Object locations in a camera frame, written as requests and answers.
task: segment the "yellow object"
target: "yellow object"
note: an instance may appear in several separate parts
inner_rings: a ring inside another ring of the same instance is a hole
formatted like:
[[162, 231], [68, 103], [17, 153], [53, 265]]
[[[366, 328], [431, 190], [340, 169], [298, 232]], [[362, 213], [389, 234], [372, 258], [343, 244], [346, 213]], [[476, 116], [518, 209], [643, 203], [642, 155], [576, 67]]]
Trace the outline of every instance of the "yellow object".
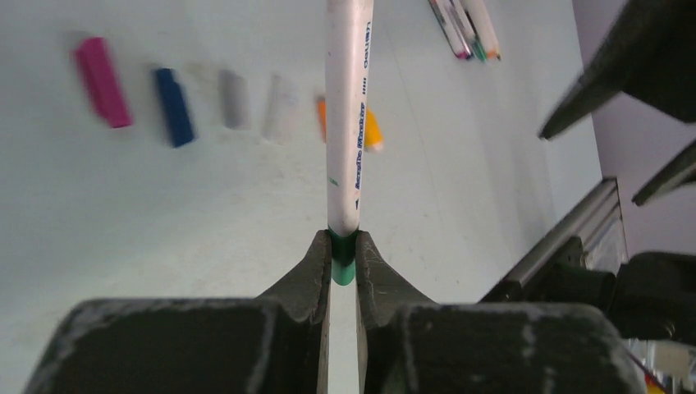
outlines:
[[[317, 98], [317, 114], [319, 115], [319, 125], [322, 127], [322, 138], [326, 142], [326, 100], [323, 96]], [[368, 152], [381, 152], [384, 149], [384, 139], [382, 132], [379, 131], [377, 118], [368, 107], [365, 117], [365, 150]]]

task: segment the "white pen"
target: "white pen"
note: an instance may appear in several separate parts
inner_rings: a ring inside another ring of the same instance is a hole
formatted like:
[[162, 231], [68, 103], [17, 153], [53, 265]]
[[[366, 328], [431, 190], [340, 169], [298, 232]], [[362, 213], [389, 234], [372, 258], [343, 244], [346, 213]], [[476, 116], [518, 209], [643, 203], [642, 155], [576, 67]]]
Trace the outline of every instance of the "white pen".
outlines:
[[332, 277], [355, 276], [373, 0], [327, 0], [327, 209]]

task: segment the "purple wall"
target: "purple wall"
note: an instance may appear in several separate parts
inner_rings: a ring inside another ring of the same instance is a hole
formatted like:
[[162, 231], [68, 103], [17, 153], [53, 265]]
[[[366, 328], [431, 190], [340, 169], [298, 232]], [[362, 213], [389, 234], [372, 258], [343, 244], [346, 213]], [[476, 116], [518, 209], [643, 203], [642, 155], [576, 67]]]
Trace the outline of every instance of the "purple wall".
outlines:
[[[611, 27], [624, 0], [573, 0], [580, 52], [587, 63]], [[638, 208], [636, 191], [689, 142], [687, 126], [625, 94], [593, 114], [604, 176], [619, 181], [629, 255], [644, 250], [696, 254], [696, 187], [682, 188]]]

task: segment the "bundle of markers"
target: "bundle of markers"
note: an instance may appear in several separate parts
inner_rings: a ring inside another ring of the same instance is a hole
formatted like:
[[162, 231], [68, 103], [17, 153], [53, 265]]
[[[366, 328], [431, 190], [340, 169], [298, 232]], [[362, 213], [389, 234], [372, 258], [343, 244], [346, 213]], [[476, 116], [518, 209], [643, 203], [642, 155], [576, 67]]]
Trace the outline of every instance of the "bundle of markers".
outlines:
[[483, 0], [428, 0], [459, 59], [501, 59], [500, 47]]

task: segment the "white tabletop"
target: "white tabletop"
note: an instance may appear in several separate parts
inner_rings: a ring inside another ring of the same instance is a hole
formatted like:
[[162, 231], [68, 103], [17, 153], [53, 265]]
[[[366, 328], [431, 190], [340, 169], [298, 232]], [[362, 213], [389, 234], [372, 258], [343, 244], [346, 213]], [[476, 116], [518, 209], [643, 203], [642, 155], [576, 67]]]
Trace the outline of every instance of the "white tabletop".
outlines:
[[[361, 228], [436, 301], [483, 295], [600, 179], [589, 121], [537, 130], [580, 70], [570, 0], [487, 1], [502, 62], [458, 61], [426, 0], [377, 0]], [[0, 392], [59, 319], [109, 296], [256, 296], [326, 228], [323, 0], [0, 4]], [[111, 46], [135, 125], [90, 110], [70, 50]], [[152, 64], [177, 70], [199, 138], [168, 146]], [[221, 126], [216, 78], [249, 81], [253, 127]], [[259, 137], [272, 72], [299, 89], [285, 144]], [[355, 285], [332, 288], [329, 390], [355, 392]]]

